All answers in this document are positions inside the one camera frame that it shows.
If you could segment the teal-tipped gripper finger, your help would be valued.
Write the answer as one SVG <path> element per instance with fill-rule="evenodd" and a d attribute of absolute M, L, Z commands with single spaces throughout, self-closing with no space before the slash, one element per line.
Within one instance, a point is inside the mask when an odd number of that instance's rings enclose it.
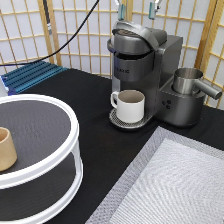
<path fill-rule="evenodd" d="M 149 19 L 151 19 L 151 20 L 155 19 L 156 13 L 160 9 L 161 2 L 162 2 L 162 0 L 152 0 L 149 3 L 149 14 L 148 14 Z"/>
<path fill-rule="evenodd" d="M 115 0 L 118 12 L 118 20 L 122 21 L 125 19 L 125 5 L 120 2 L 120 0 Z"/>

